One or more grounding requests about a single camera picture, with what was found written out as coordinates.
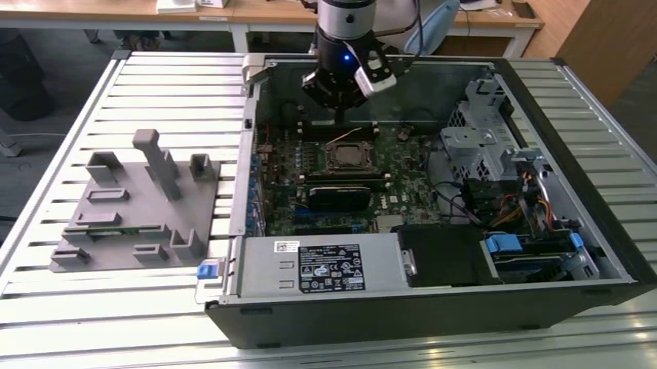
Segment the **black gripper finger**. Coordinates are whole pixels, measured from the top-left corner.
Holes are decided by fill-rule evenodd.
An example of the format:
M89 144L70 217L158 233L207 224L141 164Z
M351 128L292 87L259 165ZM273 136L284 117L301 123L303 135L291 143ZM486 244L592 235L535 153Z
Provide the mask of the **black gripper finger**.
M341 121L349 109L360 107L367 102L367 97L360 92L344 92L341 94Z
M327 110L332 112L333 123L343 123L343 109L339 105L335 79L323 71L313 71L301 78L301 91Z

